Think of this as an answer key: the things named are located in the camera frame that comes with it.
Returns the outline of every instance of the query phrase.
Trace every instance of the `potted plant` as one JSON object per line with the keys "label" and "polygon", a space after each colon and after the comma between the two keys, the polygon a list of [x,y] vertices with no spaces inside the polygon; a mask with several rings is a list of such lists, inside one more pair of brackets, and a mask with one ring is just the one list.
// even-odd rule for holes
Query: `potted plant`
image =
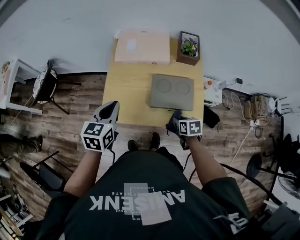
{"label": "potted plant", "polygon": [[195,66],[200,60],[199,42],[198,35],[181,31],[176,61]]}

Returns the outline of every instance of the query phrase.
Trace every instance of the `white table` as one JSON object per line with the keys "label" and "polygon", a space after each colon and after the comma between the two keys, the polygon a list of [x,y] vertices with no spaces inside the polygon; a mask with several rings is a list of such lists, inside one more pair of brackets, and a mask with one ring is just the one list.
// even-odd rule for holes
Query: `white table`
{"label": "white table", "polygon": [[10,102],[11,93],[13,90],[13,86],[15,82],[19,82],[21,84],[26,84],[24,81],[24,76],[28,78],[35,78],[38,77],[40,72],[33,69],[20,59],[13,60],[7,70],[7,73],[9,74],[9,79],[6,81],[0,88],[2,93],[2,98],[0,99],[0,108],[6,109],[15,109],[15,110],[22,110],[22,111],[28,111],[33,114],[42,114],[43,111],[36,109],[36,108],[30,108],[23,105],[13,104]]}

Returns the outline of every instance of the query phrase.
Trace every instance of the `circular mark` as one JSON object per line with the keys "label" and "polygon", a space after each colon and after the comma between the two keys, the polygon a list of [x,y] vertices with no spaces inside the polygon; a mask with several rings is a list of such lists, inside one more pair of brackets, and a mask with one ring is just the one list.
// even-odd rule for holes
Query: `circular mark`
{"label": "circular mark", "polygon": [[176,91],[180,95],[187,95],[189,93],[189,85],[186,82],[179,82],[176,85]]}
{"label": "circular mark", "polygon": [[168,92],[171,89],[171,83],[169,82],[169,80],[167,79],[160,79],[157,82],[156,88],[160,91],[160,92]]}

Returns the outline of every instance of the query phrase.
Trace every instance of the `wooden floor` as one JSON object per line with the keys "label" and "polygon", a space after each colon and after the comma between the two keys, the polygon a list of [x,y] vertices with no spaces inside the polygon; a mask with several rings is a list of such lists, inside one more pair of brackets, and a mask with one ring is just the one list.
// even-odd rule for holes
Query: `wooden floor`
{"label": "wooden floor", "polygon": [[[14,159],[7,164],[11,170],[11,181],[17,186],[21,196],[24,198],[29,211],[33,214],[34,220],[43,219],[50,197],[46,195],[19,167],[20,161],[30,165],[42,160],[55,151],[59,150],[57,159],[74,170],[78,166],[84,155],[84,148],[80,138],[80,131],[83,123],[89,120],[93,111],[102,104],[102,96],[105,87],[105,75],[81,75],[65,77],[64,81],[82,83],[82,86],[62,84],[55,93],[55,101],[64,109],[70,111],[66,115],[52,103],[40,105],[43,115],[32,115],[21,112],[10,128],[9,124],[18,114],[18,111],[9,110],[8,116],[4,116],[5,125],[1,127],[2,132],[16,137],[38,136],[44,137],[43,150],[37,154],[26,156],[15,155]],[[32,94],[33,82],[27,85],[17,85],[12,95],[11,101],[25,104]],[[234,98],[235,107],[228,111],[222,105],[212,108],[221,119],[218,126],[211,129],[203,127],[202,143],[207,146],[215,159],[220,163],[230,164],[239,145],[249,131],[249,125],[243,120],[240,105]],[[118,124],[117,131],[120,133],[113,145],[116,158],[127,151],[127,142],[134,139],[142,149],[147,149],[150,144],[151,133],[156,131],[161,136],[161,146],[165,146],[184,165],[189,150],[183,151],[179,145],[179,139],[173,134],[167,135],[166,129],[157,127],[143,127]],[[254,134],[250,134],[243,144],[238,156],[232,166],[245,172],[247,163],[252,155],[264,151],[273,151],[272,141],[268,137],[272,133],[275,137],[280,134],[280,119],[273,118],[271,124],[263,128],[263,135],[256,139]],[[112,165],[112,153],[105,152],[100,163],[98,178]],[[263,165],[267,166],[271,158],[264,158]],[[68,178],[70,173],[57,163],[48,162],[56,171]],[[184,172],[189,178],[194,169],[193,160],[190,157],[187,168]],[[256,214],[263,206],[266,194],[256,185],[248,182],[243,177],[228,171],[229,176],[237,179],[243,196],[252,214]],[[257,177],[266,188],[270,188],[272,175],[261,173]],[[201,184],[195,174],[191,181],[201,188]]]}

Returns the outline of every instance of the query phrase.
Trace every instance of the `t-shirt sleeve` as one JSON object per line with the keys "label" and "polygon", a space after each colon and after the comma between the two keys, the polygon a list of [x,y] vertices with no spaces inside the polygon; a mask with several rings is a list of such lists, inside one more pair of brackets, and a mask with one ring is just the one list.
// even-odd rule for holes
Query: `t-shirt sleeve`
{"label": "t-shirt sleeve", "polygon": [[241,213],[250,218],[250,213],[240,188],[234,178],[219,178],[206,183],[202,191],[224,207],[229,214]]}
{"label": "t-shirt sleeve", "polygon": [[65,219],[78,200],[78,197],[69,193],[61,193],[54,197],[47,208],[36,240],[57,240],[64,231]]}

